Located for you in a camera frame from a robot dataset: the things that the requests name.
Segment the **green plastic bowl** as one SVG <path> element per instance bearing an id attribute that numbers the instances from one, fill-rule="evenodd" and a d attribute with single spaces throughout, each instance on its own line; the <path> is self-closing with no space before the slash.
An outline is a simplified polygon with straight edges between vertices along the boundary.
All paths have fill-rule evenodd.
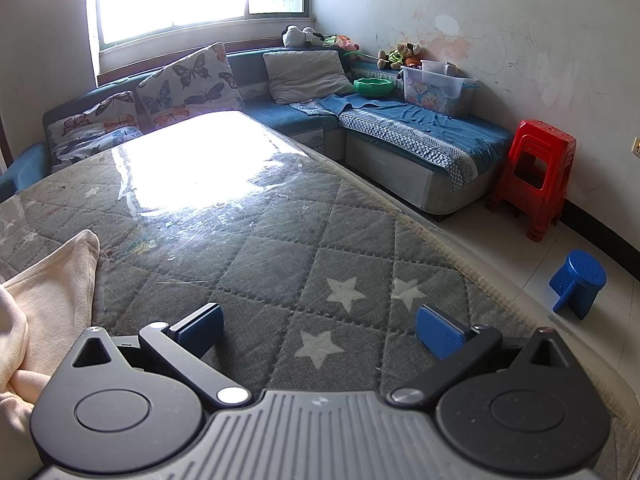
<path id="1" fill-rule="evenodd" d="M 360 96 L 368 99 L 379 99 L 390 96 L 395 89 L 393 81 L 384 78 L 358 78 L 354 88 Z"/>

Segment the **red plastic stool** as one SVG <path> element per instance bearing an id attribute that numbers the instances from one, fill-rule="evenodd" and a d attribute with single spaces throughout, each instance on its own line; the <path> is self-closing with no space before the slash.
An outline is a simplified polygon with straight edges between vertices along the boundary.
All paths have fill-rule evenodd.
<path id="1" fill-rule="evenodd" d="M 574 136 L 537 119 L 523 120 L 501 174 L 488 198 L 497 209 L 507 202 L 528 215 L 527 237 L 541 242 L 564 206 L 577 142 Z"/>

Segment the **large butterfly cushion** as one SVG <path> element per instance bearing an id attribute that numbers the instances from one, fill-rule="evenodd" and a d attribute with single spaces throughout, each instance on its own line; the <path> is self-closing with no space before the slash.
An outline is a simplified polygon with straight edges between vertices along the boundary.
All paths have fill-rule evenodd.
<path id="1" fill-rule="evenodd" d="M 137 94 L 155 129 L 221 110 L 242 110 L 222 42 L 179 58 L 138 84 Z"/>

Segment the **blue plastic stool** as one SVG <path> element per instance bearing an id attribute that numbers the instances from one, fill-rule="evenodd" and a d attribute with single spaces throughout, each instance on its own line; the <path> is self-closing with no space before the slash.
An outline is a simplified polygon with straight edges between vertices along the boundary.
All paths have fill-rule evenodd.
<path id="1" fill-rule="evenodd" d="M 559 313 L 569 308 L 578 320 L 583 320 L 605 284 L 606 273 L 601 263 L 588 252 L 572 250 L 549 281 L 558 295 L 552 311 Z"/>

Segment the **cream t-shirt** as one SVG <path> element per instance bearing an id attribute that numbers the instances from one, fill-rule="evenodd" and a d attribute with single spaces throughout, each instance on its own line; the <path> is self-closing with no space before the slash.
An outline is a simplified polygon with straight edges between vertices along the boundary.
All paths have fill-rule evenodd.
<path id="1" fill-rule="evenodd" d="M 32 410 L 70 347 L 91 324 L 100 241 L 83 230 L 1 285 L 1 477 L 41 467 Z"/>

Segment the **brown plush toy pile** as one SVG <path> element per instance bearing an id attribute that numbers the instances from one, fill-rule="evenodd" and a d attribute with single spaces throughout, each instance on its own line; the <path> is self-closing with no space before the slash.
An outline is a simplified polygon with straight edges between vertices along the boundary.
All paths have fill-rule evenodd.
<path id="1" fill-rule="evenodd" d="M 376 65 L 379 70 L 400 70 L 404 66 L 420 68 L 420 52 L 420 44 L 401 42 L 395 49 L 388 52 L 379 50 Z"/>

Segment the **blue blanket on sofa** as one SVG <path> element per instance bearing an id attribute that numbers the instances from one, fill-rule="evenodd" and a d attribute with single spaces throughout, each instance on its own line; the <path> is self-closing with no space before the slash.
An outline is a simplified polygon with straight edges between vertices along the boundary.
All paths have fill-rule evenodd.
<path id="1" fill-rule="evenodd" d="M 405 126 L 428 133 L 439 141 L 461 148 L 476 160 L 477 167 L 480 166 L 482 157 L 486 159 L 485 164 L 489 165 L 506 156 L 513 141 L 512 133 L 484 119 L 474 116 L 449 117 L 392 99 L 371 100 L 358 93 L 352 93 L 347 96 L 330 94 L 325 98 L 315 99 L 314 102 L 335 114 L 348 110 L 363 110 L 386 119 L 397 120 Z"/>

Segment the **black white plush toy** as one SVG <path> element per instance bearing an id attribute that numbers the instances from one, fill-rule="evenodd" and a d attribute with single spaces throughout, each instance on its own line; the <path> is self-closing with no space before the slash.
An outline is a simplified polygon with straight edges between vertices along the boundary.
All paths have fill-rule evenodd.
<path id="1" fill-rule="evenodd" d="M 300 29 L 296 25 L 288 25 L 282 32 L 282 44 L 287 48 L 323 47 L 326 38 L 311 27 Z"/>

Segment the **grey quilted table cover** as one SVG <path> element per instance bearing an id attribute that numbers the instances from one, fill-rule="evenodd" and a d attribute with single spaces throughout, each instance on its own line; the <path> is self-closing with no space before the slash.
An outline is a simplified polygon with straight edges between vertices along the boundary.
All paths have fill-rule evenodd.
<path id="1" fill-rule="evenodd" d="M 83 230 L 91 324 L 40 393 L 29 479 L 634 479 L 639 403 L 413 214 L 239 112 L 207 114 L 51 174 L 1 205 L 1 285 Z M 138 331 L 224 311 L 202 361 L 247 388 L 204 406 Z M 502 347 L 433 406 L 388 394 L 437 358 L 435 307 Z"/>

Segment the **blue corner sofa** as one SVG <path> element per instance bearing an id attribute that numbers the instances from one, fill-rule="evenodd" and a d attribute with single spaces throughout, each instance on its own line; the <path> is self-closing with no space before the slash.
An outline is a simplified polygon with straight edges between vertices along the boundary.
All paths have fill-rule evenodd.
<path id="1" fill-rule="evenodd" d="M 244 100 L 244 108 L 240 112 L 329 158 L 356 168 L 428 214 L 452 214 L 485 194 L 492 175 L 506 156 L 489 165 L 482 157 L 477 167 L 476 160 L 461 148 L 397 120 L 363 110 L 335 114 L 318 105 L 315 99 L 286 105 L 274 102 L 262 55 L 309 50 L 336 51 L 347 78 L 354 85 L 356 79 L 352 76 L 349 57 L 340 48 L 226 51 Z M 142 136 L 163 129 L 154 128 L 137 94 L 138 84 L 163 67 L 104 84 L 56 108 L 44 126 L 44 140 L 25 150 L 2 174 L 2 197 L 9 198 L 53 174 L 47 126 L 84 112 L 115 93 L 134 92 Z"/>

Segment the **small butterfly cushion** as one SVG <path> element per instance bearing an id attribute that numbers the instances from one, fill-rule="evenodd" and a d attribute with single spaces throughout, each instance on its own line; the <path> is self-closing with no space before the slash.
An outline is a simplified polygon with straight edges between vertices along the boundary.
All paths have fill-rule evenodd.
<path id="1" fill-rule="evenodd" d="M 47 126 L 51 170 L 60 171 L 92 155 L 140 138 L 134 92 L 118 92 L 84 112 Z"/>

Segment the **clear plastic storage box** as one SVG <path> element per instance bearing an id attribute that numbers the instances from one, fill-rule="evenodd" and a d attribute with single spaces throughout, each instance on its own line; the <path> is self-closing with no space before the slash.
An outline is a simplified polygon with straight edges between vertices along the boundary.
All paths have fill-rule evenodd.
<path id="1" fill-rule="evenodd" d="M 469 114 L 474 91 L 480 86 L 475 78 L 412 67 L 404 67 L 401 73 L 407 103 L 449 117 Z"/>

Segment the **beige plain cushion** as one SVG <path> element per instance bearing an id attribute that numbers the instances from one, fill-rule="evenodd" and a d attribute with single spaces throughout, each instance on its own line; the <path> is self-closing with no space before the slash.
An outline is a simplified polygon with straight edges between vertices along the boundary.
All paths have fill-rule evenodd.
<path id="1" fill-rule="evenodd" d="M 355 92 L 336 51 L 268 52 L 262 58 L 270 96 L 279 105 Z"/>

